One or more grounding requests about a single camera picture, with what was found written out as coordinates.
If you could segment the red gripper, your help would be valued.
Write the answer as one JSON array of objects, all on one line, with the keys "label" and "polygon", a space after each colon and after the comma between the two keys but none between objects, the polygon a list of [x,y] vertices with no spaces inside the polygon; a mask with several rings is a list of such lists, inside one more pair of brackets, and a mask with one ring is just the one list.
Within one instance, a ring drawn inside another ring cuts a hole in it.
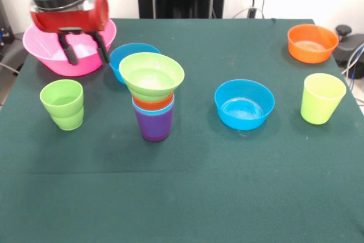
[{"label": "red gripper", "polygon": [[59,32],[59,44],[71,65],[77,65],[78,59],[67,42],[66,34],[61,31],[80,30],[93,32],[92,38],[97,44],[97,52],[104,64],[110,63],[103,37],[103,31],[109,21],[109,4],[107,0],[84,0],[75,7],[63,11],[42,11],[37,6],[30,8],[31,18],[35,26],[43,32]]}]

